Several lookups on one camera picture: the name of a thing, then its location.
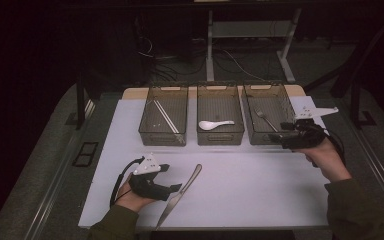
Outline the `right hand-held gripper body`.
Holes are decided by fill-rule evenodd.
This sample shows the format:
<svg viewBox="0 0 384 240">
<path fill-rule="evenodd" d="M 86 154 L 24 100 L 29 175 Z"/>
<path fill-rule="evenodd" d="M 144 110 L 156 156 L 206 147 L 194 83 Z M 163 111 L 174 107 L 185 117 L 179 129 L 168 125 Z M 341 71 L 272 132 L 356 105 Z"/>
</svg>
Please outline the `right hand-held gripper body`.
<svg viewBox="0 0 384 240">
<path fill-rule="evenodd" d="M 323 127 L 316 124 L 315 117 L 322 117 L 337 113 L 339 109 L 334 108 L 307 108 L 304 107 L 293 118 L 295 129 L 288 131 L 283 136 L 281 145 L 285 149 L 306 149 L 318 146 L 326 137 Z"/>
</svg>

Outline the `stainless steel fork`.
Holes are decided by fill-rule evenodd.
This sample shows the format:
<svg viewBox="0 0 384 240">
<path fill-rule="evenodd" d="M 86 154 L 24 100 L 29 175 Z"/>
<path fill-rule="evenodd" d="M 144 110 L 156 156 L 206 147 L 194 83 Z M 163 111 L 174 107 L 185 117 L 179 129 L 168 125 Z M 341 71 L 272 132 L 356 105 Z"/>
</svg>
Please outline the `stainless steel fork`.
<svg viewBox="0 0 384 240">
<path fill-rule="evenodd" d="M 258 108 L 258 107 L 254 108 L 254 112 L 257 114 L 257 116 L 258 116 L 259 118 L 262 118 L 274 132 L 276 132 L 276 133 L 279 132 L 279 130 L 278 130 L 278 129 L 274 126 L 274 124 L 267 118 L 267 116 L 263 113 L 263 111 L 262 111 L 260 108 Z"/>
</svg>

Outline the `black metal stand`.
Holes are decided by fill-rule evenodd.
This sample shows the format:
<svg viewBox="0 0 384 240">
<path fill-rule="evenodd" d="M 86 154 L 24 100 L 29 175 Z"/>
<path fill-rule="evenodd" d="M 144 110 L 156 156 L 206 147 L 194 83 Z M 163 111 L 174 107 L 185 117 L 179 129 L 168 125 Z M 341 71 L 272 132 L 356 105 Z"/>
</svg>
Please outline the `black metal stand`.
<svg viewBox="0 0 384 240">
<path fill-rule="evenodd" d="M 355 80 L 351 86 L 350 119 L 357 129 L 363 126 L 375 126 L 376 122 L 368 111 L 360 109 L 361 82 Z"/>
</svg>

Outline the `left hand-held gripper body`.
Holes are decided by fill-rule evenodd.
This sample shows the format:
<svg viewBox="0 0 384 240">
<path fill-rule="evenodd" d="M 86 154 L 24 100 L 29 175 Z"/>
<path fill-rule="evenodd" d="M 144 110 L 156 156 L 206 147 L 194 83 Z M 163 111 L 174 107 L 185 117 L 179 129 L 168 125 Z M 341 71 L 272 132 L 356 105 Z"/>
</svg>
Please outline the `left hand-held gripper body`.
<svg viewBox="0 0 384 240">
<path fill-rule="evenodd" d="M 158 185 L 155 177 L 161 173 L 159 164 L 153 154 L 143 157 L 139 166 L 133 171 L 129 180 L 132 191 L 144 198 L 166 201 L 171 193 L 169 187 Z"/>
</svg>

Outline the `smoky transparent plastic bin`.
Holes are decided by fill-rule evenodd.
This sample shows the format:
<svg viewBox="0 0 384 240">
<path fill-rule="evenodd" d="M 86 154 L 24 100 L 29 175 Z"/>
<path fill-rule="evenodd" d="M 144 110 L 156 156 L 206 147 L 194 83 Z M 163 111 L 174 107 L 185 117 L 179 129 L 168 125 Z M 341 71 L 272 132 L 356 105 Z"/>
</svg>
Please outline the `smoky transparent plastic bin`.
<svg viewBox="0 0 384 240">
<path fill-rule="evenodd" d="M 186 86 L 151 86 L 138 129 L 143 144 L 185 146 L 188 101 Z"/>
<path fill-rule="evenodd" d="M 213 130 L 202 130 L 200 121 L 234 121 Z M 208 82 L 197 87 L 197 140 L 200 146 L 240 145 L 245 131 L 236 83 Z"/>
<path fill-rule="evenodd" d="M 246 119 L 249 141 L 251 145 L 280 145 L 272 142 L 269 134 L 274 132 L 268 124 L 257 116 L 254 108 L 260 108 L 267 118 L 279 130 L 282 136 L 288 135 L 282 130 L 281 122 L 293 122 L 295 111 L 282 84 L 268 85 L 256 82 L 245 82 L 242 91 L 243 111 Z"/>
</svg>

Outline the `white metal desk frame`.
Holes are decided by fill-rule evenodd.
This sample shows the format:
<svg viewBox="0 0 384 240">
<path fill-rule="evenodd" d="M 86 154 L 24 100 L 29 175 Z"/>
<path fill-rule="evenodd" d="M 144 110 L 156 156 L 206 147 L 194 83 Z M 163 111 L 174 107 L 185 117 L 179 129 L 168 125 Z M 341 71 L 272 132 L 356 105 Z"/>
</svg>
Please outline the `white metal desk frame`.
<svg viewBox="0 0 384 240">
<path fill-rule="evenodd" d="M 284 38 L 283 48 L 276 52 L 281 70 L 288 83 L 294 83 L 295 77 L 288 63 L 288 53 L 294 39 L 302 9 L 294 10 L 290 20 L 257 21 L 215 21 L 212 11 L 208 12 L 206 77 L 214 81 L 213 40 L 221 38 Z"/>
</svg>

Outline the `person's right hand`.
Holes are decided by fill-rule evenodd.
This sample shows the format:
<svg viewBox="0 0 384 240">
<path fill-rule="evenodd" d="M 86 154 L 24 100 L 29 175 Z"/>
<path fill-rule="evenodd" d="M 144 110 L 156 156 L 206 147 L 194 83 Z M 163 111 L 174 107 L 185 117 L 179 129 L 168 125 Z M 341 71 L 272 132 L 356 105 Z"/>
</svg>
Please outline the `person's right hand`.
<svg viewBox="0 0 384 240">
<path fill-rule="evenodd" d="M 294 149 L 302 153 L 321 170 L 322 175 L 331 183 L 351 179 L 350 172 L 342 162 L 333 143 L 325 138 L 318 146 L 306 149 Z"/>
</svg>

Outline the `person's left hand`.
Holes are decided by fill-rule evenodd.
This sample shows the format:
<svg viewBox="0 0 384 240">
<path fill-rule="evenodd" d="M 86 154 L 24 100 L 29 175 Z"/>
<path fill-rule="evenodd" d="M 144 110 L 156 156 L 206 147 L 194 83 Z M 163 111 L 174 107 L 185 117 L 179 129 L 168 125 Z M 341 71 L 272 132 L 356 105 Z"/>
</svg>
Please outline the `person's left hand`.
<svg viewBox="0 0 384 240">
<path fill-rule="evenodd" d="M 154 199 L 144 198 L 135 194 L 131 190 L 129 184 L 130 178 L 131 176 L 128 176 L 126 181 L 119 188 L 115 204 L 139 213 L 142 208 L 153 203 Z"/>
</svg>

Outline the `stainless steel knife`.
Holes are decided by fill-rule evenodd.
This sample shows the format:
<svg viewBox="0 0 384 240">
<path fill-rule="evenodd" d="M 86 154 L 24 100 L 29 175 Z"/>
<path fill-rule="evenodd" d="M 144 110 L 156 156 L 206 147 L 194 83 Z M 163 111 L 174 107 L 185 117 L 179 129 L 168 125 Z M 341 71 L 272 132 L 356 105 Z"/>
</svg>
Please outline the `stainless steel knife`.
<svg viewBox="0 0 384 240">
<path fill-rule="evenodd" d="M 184 196 L 184 194 L 187 192 L 187 190 L 189 189 L 189 187 L 192 185 L 192 183 L 195 181 L 195 179 L 197 178 L 197 176 L 199 175 L 199 173 L 201 172 L 202 170 L 202 165 L 201 164 L 197 164 L 192 175 L 190 176 L 190 178 L 188 179 L 188 181 L 186 182 L 186 184 L 180 189 L 180 191 L 175 195 L 173 196 L 167 203 L 163 213 L 161 214 L 158 222 L 157 222 L 157 225 L 155 227 L 156 230 L 158 230 L 162 224 L 164 223 L 164 221 L 167 219 L 167 217 L 170 215 L 170 213 L 172 212 L 172 210 L 175 208 L 175 206 L 178 204 L 178 202 L 181 200 L 181 198 Z"/>
</svg>

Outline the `white ceramic spoon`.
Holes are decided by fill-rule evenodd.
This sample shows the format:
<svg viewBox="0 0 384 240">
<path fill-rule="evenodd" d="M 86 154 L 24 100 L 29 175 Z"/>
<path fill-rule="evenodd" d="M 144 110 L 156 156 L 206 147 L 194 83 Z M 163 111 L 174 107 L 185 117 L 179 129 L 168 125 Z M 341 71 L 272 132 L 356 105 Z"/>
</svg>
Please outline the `white ceramic spoon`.
<svg viewBox="0 0 384 240">
<path fill-rule="evenodd" d="M 202 130 L 205 130 L 205 131 L 210 131 L 210 130 L 213 130 L 219 126 L 223 126 L 223 125 L 234 125 L 235 122 L 234 121 L 231 121 L 231 120 L 227 120 L 227 121 L 217 121 L 217 122 L 213 122 L 213 121 L 200 121 L 198 123 L 198 126 L 202 129 Z"/>
</svg>

